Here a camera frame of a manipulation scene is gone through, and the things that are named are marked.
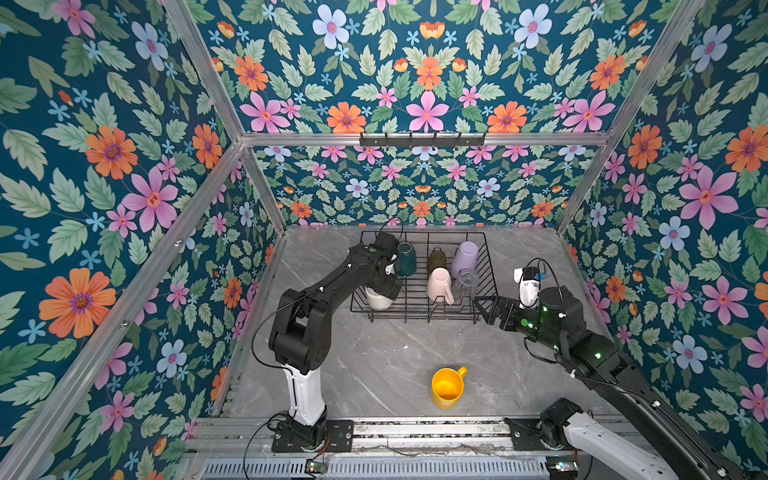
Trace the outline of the white mug red inside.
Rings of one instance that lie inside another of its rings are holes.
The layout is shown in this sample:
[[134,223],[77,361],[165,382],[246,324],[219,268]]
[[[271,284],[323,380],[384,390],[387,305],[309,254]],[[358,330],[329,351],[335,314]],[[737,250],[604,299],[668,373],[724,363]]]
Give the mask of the white mug red inside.
[[366,287],[365,294],[369,307],[373,311],[384,311],[389,309],[394,301],[385,295],[375,292],[372,288]]

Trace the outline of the dark green mug white inside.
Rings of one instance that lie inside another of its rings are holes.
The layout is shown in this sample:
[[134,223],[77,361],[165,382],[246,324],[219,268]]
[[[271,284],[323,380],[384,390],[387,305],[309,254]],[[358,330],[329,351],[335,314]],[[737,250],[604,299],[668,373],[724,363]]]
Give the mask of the dark green mug white inside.
[[399,277],[410,277],[417,271],[417,254],[409,242],[400,242],[395,259],[395,273]]

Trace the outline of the clear glass cup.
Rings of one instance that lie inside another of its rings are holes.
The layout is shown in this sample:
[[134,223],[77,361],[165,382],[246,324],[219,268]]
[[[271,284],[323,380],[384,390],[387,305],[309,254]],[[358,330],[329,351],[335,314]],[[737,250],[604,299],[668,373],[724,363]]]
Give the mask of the clear glass cup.
[[479,277],[473,269],[463,269],[457,277],[458,292],[461,300],[472,301],[477,293]]

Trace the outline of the cream mug pink handle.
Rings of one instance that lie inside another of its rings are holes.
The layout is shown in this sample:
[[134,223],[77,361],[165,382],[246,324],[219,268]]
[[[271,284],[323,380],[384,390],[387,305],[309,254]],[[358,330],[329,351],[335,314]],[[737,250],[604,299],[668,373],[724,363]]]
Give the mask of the cream mug pink handle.
[[446,268],[435,268],[429,274],[426,292],[432,302],[454,304],[451,276]]

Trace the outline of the amber textured glass cup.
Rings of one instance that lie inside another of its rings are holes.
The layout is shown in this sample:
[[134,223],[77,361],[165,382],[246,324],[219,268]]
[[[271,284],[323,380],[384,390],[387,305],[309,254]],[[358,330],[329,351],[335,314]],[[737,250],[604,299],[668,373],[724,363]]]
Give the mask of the amber textured glass cup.
[[441,247],[434,247],[427,258],[427,275],[431,275],[437,269],[448,269],[448,260]]

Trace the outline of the lilac plastic cup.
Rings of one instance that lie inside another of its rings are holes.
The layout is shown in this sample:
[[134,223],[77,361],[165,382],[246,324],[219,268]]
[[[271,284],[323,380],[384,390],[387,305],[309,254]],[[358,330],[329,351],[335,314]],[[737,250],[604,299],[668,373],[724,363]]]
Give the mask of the lilac plastic cup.
[[450,263],[450,273],[453,278],[458,278],[460,274],[467,270],[473,271],[476,267],[479,255],[479,247],[472,241],[462,242],[456,249],[454,257]]

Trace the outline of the yellow mug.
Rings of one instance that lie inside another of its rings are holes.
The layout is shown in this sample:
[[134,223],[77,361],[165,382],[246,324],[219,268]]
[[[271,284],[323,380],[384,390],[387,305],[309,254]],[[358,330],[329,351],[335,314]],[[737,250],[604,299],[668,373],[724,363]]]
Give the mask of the yellow mug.
[[434,405],[443,410],[454,408],[464,394],[467,373],[466,367],[442,368],[436,371],[430,387]]

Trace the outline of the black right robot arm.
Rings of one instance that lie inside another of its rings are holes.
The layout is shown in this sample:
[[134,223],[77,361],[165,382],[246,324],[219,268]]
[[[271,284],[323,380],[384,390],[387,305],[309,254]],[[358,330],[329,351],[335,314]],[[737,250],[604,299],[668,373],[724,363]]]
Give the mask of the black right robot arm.
[[658,394],[607,336],[591,331],[582,302],[564,286],[541,290],[534,303],[478,296],[484,321],[552,350],[552,363],[618,410],[652,446],[647,452],[606,430],[574,403],[556,402],[542,422],[547,444],[566,443],[627,479],[762,479],[719,453]]

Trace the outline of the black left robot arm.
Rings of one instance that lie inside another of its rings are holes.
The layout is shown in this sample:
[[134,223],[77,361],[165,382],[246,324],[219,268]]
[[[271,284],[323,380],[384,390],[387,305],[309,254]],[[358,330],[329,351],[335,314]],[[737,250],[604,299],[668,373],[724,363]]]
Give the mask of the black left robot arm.
[[288,384],[289,407],[282,425],[302,449],[321,447],[327,436],[321,366],[331,347],[333,315],[363,287],[383,299],[384,309],[392,305],[402,288],[395,273],[399,245],[396,236],[380,232],[370,244],[351,246],[343,262],[322,280],[301,291],[288,289],[280,297],[268,346]]

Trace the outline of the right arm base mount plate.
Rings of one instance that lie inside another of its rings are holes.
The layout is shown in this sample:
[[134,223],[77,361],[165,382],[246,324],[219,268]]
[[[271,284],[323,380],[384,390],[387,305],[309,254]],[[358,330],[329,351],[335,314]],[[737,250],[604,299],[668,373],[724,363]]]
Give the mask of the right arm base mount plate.
[[570,417],[513,418],[504,417],[510,438],[517,451],[561,451],[573,449],[566,439],[565,427],[576,420]]

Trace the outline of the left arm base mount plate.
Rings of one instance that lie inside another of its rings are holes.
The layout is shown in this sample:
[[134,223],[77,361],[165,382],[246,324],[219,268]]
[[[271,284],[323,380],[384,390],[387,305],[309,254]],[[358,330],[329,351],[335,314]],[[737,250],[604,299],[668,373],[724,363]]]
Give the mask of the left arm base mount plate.
[[347,453],[352,450],[355,424],[352,420],[320,420],[306,426],[294,420],[278,423],[273,437],[273,453]]

